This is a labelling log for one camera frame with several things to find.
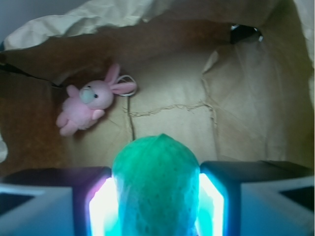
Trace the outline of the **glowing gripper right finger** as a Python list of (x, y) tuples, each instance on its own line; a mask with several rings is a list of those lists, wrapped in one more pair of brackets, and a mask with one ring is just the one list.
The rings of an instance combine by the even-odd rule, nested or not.
[(200, 236), (312, 236), (315, 177), (287, 161), (207, 161), (200, 167)]

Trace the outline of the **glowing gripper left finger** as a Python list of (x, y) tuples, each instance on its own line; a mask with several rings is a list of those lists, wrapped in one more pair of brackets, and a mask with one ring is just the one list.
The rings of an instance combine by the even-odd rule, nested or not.
[(18, 171), (0, 180), (3, 236), (117, 236), (109, 167)]

